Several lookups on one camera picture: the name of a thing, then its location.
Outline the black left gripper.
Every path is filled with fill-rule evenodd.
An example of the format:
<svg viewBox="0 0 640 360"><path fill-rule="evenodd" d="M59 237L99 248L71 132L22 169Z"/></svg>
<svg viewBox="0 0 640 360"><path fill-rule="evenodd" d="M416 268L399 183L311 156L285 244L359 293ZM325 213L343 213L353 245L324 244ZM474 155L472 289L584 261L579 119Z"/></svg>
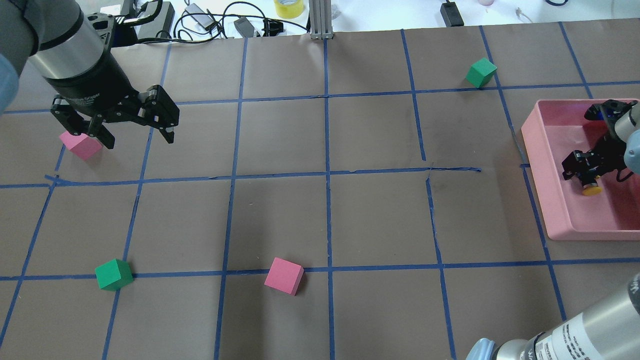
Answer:
<svg viewBox="0 0 640 360"><path fill-rule="evenodd" d="M175 141L180 109L171 96L156 84L141 92L139 98L139 92L106 48L44 50L42 76L57 92L50 112L72 136L87 135L112 150L115 137L103 120L139 121L142 111L147 126L158 130L168 144Z"/></svg>

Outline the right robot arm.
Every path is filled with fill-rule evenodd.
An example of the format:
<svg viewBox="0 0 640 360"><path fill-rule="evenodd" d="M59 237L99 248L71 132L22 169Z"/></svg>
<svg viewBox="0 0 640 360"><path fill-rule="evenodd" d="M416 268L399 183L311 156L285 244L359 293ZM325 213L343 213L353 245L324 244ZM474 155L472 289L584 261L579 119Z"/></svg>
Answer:
<svg viewBox="0 0 640 360"><path fill-rule="evenodd" d="M638 241L639 100L542 99L521 132L549 239ZM637 360L639 276L560 325L469 360Z"/></svg>

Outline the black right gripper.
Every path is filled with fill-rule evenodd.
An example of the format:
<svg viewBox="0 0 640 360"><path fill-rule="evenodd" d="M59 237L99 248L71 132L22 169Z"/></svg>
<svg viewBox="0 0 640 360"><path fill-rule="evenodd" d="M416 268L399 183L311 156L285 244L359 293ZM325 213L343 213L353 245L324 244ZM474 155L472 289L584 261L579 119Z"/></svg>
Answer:
<svg viewBox="0 0 640 360"><path fill-rule="evenodd" d="M596 175L592 157L611 170L629 169L638 173L638 101L608 99L592 104L585 112L588 121L603 121L606 132L592 150L574 150L561 162L563 180L577 177L581 182L594 182Z"/></svg>

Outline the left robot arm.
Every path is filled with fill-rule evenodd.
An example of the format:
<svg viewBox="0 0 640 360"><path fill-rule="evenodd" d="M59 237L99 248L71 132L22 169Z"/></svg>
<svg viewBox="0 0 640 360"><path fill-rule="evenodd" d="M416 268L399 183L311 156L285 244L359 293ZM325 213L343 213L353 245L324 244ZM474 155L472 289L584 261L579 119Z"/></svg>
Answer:
<svg viewBox="0 0 640 360"><path fill-rule="evenodd" d="M158 130L174 143L179 108L162 86L137 91L111 52L115 21L86 16L75 0L3 0L1 110L12 104L30 63L57 92L51 114L72 136L86 135L112 150L110 123Z"/></svg>

